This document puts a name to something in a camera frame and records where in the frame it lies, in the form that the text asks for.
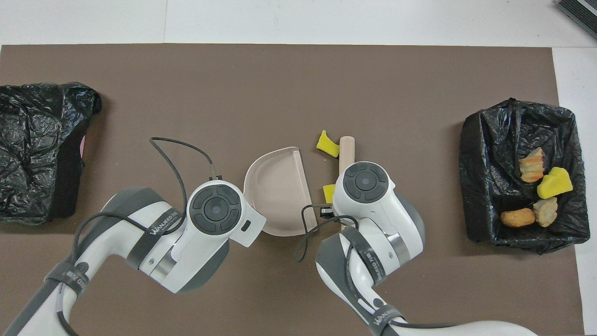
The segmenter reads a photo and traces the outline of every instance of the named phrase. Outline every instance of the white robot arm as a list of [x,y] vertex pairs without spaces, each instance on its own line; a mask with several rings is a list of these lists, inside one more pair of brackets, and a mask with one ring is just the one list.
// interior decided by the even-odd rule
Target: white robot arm
[[229,239],[248,247],[266,221],[236,186],[225,181],[202,184],[189,200],[182,218],[180,211],[150,188],[127,188],[115,194],[102,213],[129,220],[97,219],[77,244],[75,256],[56,265],[3,335],[76,335],[66,322],[70,310],[113,254],[171,292],[198,288],[226,257]]
[[536,336],[518,325],[482,321],[464,325],[409,325],[372,287],[423,251],[423,221],[395,194],[395,184],[375,163],[357,162],[336,181],[333,210],[357,219],[325,239],[316,257],[324,283],[369,327],[374,336]]

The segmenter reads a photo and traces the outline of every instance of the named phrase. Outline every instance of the bread piece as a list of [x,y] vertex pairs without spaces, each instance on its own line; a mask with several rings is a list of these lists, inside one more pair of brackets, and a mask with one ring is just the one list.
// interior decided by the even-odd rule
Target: bread piece
[[527,157],[518,160],[521,179],[525,182],[537,182],[543,177],[543,150],[537,147]]
[[506,211],[501,213],[500,219],[507,227],[519,228],[535,223],[535,213],[529,208]]
[[548,227],[556,220],[556,217],[558,217],[557,210],[558,199],[555,197],[539,200],[537,203],[533,204],[533,212],[535,213],[537,223],[544,228]]

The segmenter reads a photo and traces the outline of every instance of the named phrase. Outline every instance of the brown tabletop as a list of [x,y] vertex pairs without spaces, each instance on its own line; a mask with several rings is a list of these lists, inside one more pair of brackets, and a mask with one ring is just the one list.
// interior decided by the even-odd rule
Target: brown tabletop
[[[409,322],[505,320],[538,334],[582,334],[574,248],[544,256],[467,239],[458,184],[464,119],[509,97],[558,104],[547,48],[354,45],[36,45],[2,47],[0,84],[79,81],[102,96],[85,146],[75,215],[42,227],[0,224],[0,330],[68,253],[76,226],[115,192],[149,186],[180,208],[179,186],[148,142],[193,143],[242,187],[249,165],[301,150],[312,200],[337,177],[315,149],[326,129],[356,139],[356,159],[381,164],[426,224],[425,251],[376,291]],[[204,159],[164,148],[187,189],[207,180]],[[262,233],[230,254],[202,288],[174,295],[109,258],[75,304],[81,335],[368,335],[319,279],[313,238]]]

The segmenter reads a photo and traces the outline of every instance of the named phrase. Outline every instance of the black cable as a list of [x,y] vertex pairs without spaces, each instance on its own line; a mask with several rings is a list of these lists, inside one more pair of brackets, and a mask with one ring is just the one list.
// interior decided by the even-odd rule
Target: black cable
[[66,321],[66,318],[64,318],[64,313],[62,311],[58,311],[56,315],[58,316],[58,321],[60,321],[62,329],[64,329],[68,336],[79,336],[79,334],[77,334],[75,330],[71,328],[70,324]]
[[457,323],[439,323],[439,324],[410,324],[410,323],[402,323],[396,321],[390,321],[391,325],[400,326],[403,328],[412,328],[412,329],[439,329],[439,328],[449,328],[451,326],[457,326]]
[[[304,233],[305,233],[305,234],[307,234],[307,232],[308,232],[309,230],[307,229],[307,221],[306,221],[306,220],[305,220],[305,218],[304,218],[304,211],[305,211],[305,210],[307,210],[307,209],[308,209],[308,208],[310,208],[310,207],[324,207],[324,206],[329,206],[329,207],[331,207],[331,206],[332,206],[332,204],[330,204],[330,203],[325,203],[325,204],[309,204],[309,205],[305,205],[305,206],[304,206],[304,207],[301,209],[301,211],[300,211],[300,217],[301,217],[301,219],[303,220],[303,228],[304,228]],[[296,260],[296,258],[295,258],[294,260],[295,260],[295,261],[297,261],[297,262],[301,262],[301,261],[303,261],[303,260],[304,260],[304,257],[305,257],[305,255],[307,254],[307,248],[309,248],[309,241],[308,241],[308,240],[305,240],[305,243],[304,243],[304,252],[303,252],[303,256],[301,257],[300,261],[297,261],[297,260]]]
[[79,238],[81,236],[81,232],[83,231],[83,229],[85,228],[85,226],[87,226],[87,224],[89,224],[89,222],[91,222],[92,220],[98,218],[98,217],[113,217],[113,218],[117,218],[120,219],[122,221],[127,221],[130,224],[133,224],[134,226],[136,226],[137,228],[145,231],[145,227],[142,226],[141,224],[139,224],[138,222],[130,219],[127,216],[122,216],[118,213],[115,212],[98,212],[95,215],[87,218],[86,220],[84,220],[79,227],[76,229],[75,231],[75,238],[73,239],[73,251],[70,254],[70,263],[72,265],[75,265],[75,262],[77,261],[77,259],[79,259]]
[[157,141],[166,141],[166,142],[177,143],[179,145],[183,145],[183,146],[192,148],[195,151],[200,152],[201,154],[203,154],[203,156],[205,156],[205,158],[207,159],[207,161],[210,163],[211,177],[213,179],[218,179],[218,178],[221,179],[221,176],[217,176],[216,175],[216,168],[214,167],[214,163],[213,163],[213,161],[211,161],[210,156],[207,155],[206,152],[202,151],[198,147],[195,147],[195,146],[193,146],[193,145],[191,145],[189,143],[183,142],[183,141],[169,139],[169,138],[153,137],[153,138],[149,139],[149,142],[152,144],[152,146],[155,148],[155,150],[157,150],[158,153],[164,158],[164,160],[166,161],[166,163],[168,163],[168,165],[170,166],[170,168],[172,169],[172,171],[176,175],[176,179],[179,182],[180,190],[182,191],[182,195],[183,195],[183,203],[184,203],[183,206],[184,206],[184,208],[183,208],[182,218],[179,220],[179,222],[174,227],[172,227],[172,228],[168,229],[166,232],[164,232],[164,235],[167,235],[167,234],[171,234],[172,232],[175,232],[176,230],[178,230],[178,228],[180,228],[180,226],[183,224],[184,219],[186,218],[186,208],[187,208],[188,199],[187,199],[186,189],[184,188],[184,182],[183,182],[183,179],[180,177],[178,169],[176,169],[176,166],[174,165],[174,163],[172,163],[172,161],[166,155],[166,153],[162,150],[162,148],[160,148],[160,146],[158,146],[158,144],[155,143],[156,140]]
[[[303,236],[303,238],[298,242],[297,247],[294,250],[293,256],[294,256],[294,261],[295,262],[303,262],[304,258],[307,255],[307,248],[309,247],[309,237],[316,232],[317,230],[319,230],[320,228],[326,226],[327,224],[331,223],[331,222],[337,222],[338,219],[343,219],[343,218],[347,218],[349,220],[351,220],[352,222],[355,223],[355,228],[358,230],[359,228],[359,222],[356,220],[356,218],[354,218],[353,216],[348,216],[348,215],[340,215],[340,216],[334,216],[330,219],[326,219],[325,221],[321,222],[321,224],[317,225],[316,227],[312,228],[311,230],[309,230],[308,232],[306,232]],[[297,258],[297,255],[299,254],[299,248],[300,246],[303,244],[304,241],[304,250],[303,250],[303,254],[300,258]]]

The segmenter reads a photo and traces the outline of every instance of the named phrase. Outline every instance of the yellow sponge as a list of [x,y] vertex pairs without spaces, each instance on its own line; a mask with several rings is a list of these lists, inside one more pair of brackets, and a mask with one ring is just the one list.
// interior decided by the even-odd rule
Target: yellow sponge
[[328,138],[327,133],[325,130],[321,131],[321,135],[319,136],[319,141],[317,141],[317,146],[315,147],[320,149],[333,157],[338,157],[340,154],[340,146],[336,145],[332,140]]
[[334,190],[335,189],[336,189],[335,184],[324,185],[324,196],[325,196],[326,203],[332,203],[332,200],[334,199]]
[[549,174],[543,177],[543,181],[537,186],[537,194],[543,199],[572,191],[570,175],[564,168],[554,167]]

